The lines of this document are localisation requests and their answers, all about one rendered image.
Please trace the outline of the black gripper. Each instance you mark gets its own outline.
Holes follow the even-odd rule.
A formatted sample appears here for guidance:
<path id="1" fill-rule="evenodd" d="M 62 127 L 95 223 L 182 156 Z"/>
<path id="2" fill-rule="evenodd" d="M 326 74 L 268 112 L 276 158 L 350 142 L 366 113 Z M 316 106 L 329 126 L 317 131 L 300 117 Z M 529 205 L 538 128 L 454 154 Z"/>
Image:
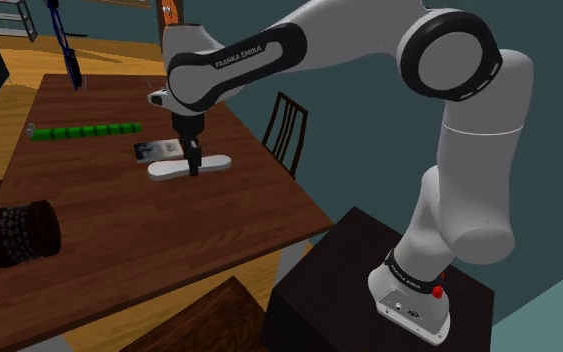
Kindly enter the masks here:
<path id="1" fill-rule="evenodd" d="M 202 163 L 202 149 L 198 144 L 198 136 L 205 129 L 205 115 L 184 116 L 172 112 L 171 118 L 172 127 L 179 135 L 184 158 L 188 162 L 189 175 L 197 176 Z"/>

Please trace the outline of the white flat oblong object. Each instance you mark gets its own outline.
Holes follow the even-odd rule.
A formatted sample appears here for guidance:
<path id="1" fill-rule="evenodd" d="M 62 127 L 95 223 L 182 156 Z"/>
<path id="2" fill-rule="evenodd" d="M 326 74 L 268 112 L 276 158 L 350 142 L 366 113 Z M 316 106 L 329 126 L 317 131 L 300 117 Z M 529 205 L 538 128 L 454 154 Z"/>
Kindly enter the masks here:
<path id="1" fill-rule="evenodd" d="M 223 171 L 232 165 L 232 159 L 227 155 L 204 156 L 201 161 L 199 173 Z M 148 166 L 147 174 L 153 181 L 163 181 L 189 176 L 190 167 L 187 160 L 157 161 Z"/>

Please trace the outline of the grey book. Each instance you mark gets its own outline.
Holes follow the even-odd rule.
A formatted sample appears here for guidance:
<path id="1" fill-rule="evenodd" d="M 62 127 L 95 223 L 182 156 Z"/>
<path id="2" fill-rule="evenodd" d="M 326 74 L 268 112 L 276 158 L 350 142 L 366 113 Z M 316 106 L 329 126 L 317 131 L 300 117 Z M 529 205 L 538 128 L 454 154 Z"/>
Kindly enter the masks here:
<path id="1" fill-rule="evenodd" d="M 141 142 L 133 145 L 138 163 L 152 163 L 170 159 L 182 159 L 184 151 L 178 139 Z"/>

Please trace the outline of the brown wooden table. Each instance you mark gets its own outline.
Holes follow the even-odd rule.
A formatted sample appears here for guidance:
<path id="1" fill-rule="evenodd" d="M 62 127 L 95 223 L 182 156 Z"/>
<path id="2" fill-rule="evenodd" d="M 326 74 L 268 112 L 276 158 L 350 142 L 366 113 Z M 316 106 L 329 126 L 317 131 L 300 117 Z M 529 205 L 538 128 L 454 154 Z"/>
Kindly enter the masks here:
<path id="1" fill-rule="evenodd" d="M 332 223 L 224 104 L 205 116 L 221 172 L 165 181 L 136 161 L 137 142 L 171 138 L 147 102 L 160 76 L 93 75 L 75 90 L 42 78 L 28 114 L 39 128 L 137 123 L 136 134 L 33 142 L 21 134 L 0 207 L 46 200 L 58 254 L 0 269 L 0 352 L 16 352 L 328 230 Z"/>

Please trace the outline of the dark wooden chair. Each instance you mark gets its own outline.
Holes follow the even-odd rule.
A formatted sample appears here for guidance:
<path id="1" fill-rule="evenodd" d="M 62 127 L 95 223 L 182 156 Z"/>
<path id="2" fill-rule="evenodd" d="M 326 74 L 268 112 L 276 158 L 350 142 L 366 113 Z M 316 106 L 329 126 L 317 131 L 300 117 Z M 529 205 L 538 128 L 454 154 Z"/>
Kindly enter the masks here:
<path id="1" fill-rule="evenodd" d="M 282 119 L 279 126 L 279 131 L 276 136 L 274 145 L 269 148 L 268 140 L 273 132 L 273 127 L 275 126 L 278 113 L 282 113 Z M 297 126 L 298 115 L 301 115 L 301 122 L 299 127 L 299 134 L 292 156 L 292 160 L 289 167 L 286 167 L 284 160 L 288 151 L 288 147 Z M 288 97 L 283 92 L 277 94 L 273 111 L 267 128 L 265 130 L 264 136 L 262 138 L 261 144 L 270 152 L 270 154 L 277 160 L 277 162 L 284 167 L 288 174 L 295 179 L 296 171 L 302 154 L 302 149 L 305 140 L 305 133 L 307 127 L 308 110 L 303 106 L 298 104 L 296 101 Z"/>

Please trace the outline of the green segmented rod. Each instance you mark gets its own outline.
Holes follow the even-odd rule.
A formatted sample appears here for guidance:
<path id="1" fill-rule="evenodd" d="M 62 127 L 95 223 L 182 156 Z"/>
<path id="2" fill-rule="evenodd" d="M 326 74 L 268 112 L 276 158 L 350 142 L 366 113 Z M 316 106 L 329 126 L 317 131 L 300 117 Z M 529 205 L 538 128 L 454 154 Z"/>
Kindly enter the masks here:
<path id="1" fill-rule="evenodd" d="M 49 129 L 37 129 L 34 124 L 30 123 L 26 128 L 26 133 L 31 141 L 102 137 L 140 133 L 141 131 L 142 127 L 140 123 L 75 126 Z"/>

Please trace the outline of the brown door with orange mark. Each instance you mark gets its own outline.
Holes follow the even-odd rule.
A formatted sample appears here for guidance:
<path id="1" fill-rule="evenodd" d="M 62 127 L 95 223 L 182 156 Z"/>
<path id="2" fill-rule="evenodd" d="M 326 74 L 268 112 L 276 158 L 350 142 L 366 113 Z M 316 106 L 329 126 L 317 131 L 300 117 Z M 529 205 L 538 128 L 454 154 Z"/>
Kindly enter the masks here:
<path id="1" fill-rule="evenodd" d="M 182 24 L 183 0 L 155 0 L 158 22 L 159 44 L 163 43 L 164 31 L 169 25 Z"/>

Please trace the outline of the blue and black upright tool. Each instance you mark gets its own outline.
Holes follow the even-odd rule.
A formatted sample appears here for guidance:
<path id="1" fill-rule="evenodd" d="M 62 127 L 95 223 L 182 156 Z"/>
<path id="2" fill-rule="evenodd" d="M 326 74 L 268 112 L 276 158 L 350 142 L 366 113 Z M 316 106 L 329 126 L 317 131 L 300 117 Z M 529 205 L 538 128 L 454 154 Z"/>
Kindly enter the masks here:
<path id="1" fill-rule="evenodd" d="M 50 11 L 52 27 L 62 49 L 65 66 L 75 90 L 82 86 L 82 75 L 75 51 L 69 46 L 59 13 L 59 0 L 44 0 Z"/>

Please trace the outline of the dark wooden bench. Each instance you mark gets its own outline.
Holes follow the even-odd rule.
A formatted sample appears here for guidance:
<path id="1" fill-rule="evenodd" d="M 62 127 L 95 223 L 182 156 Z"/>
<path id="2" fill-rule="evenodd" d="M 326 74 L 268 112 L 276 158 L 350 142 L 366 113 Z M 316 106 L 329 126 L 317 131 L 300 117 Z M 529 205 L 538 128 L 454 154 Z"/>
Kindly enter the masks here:
<path id="1" fill-rule="evenodd" d="M 269 352 L 265 312 L 234 276 L 119 352 Z"/>

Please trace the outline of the dark studded cylinder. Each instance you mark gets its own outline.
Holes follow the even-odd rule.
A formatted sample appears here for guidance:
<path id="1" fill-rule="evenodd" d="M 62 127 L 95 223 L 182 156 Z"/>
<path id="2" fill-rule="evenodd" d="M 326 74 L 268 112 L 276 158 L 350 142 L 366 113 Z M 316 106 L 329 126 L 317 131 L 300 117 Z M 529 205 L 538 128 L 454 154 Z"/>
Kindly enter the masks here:
<path id="1" fill-rule="evenodd" d="M 48 201 L 0 208 L 0 268 L 51 257 L 60 249 L 60 226 Z"/>

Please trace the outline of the dark robot stand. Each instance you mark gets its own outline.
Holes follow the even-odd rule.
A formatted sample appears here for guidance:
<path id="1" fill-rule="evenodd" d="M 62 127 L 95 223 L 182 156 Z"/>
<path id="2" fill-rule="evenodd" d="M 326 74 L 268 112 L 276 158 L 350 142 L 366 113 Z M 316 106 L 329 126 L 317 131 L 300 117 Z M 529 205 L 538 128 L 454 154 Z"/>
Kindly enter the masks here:
<path id="1" fill-rule="evenodd" d="M 369 273 L 401 236 L 352 208 L 274 286 L 260 340 L 269 352 L 491 352 L 494 292 L 445 270 L 451 327 L 433 346 L 381 316 Z"/>

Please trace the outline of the grey metal shelf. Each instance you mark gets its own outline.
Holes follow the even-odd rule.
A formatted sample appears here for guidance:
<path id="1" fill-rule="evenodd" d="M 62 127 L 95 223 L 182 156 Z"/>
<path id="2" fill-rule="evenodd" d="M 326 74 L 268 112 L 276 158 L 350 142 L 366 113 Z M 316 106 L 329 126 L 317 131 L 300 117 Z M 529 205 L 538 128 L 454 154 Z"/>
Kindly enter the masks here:
<path id="1" fill-rule="evenodd" d="M 0 11 L 0 36 L 25 37 L 34 42 L 38 36 L 36 26 L 26 0 L 0 0 L 0 4 L 14 7 L 14 10 Z"/>

